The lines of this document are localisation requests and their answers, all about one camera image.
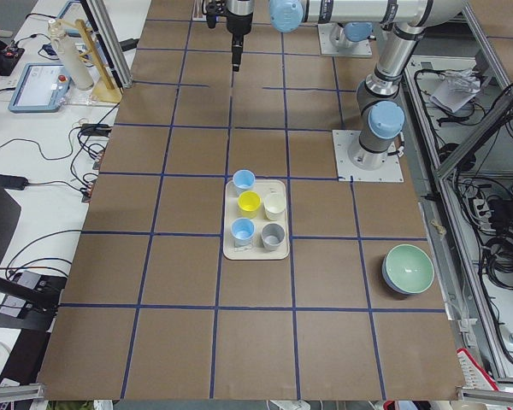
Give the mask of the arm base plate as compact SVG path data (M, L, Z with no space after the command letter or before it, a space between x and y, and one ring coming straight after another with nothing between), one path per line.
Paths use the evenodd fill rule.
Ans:
M370 58L369 37L373 34L370 22L327 23L318 26L319 43L323 56Z
M402 154L398 153L395 141L390 144L381 164L371 161L362 168L355 163L355 151L351 150L352 144L358 142L360 131L333 130L332 134L339 181L397 184L404 182L400 165ZM360 154L357 159L363 160L363 154Z

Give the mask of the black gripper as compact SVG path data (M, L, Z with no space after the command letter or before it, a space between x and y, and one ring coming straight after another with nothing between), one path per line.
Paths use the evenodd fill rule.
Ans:
M227 30L232 34L232 69L239 71L244 51L244 35L251 32L253 0L226 0Z

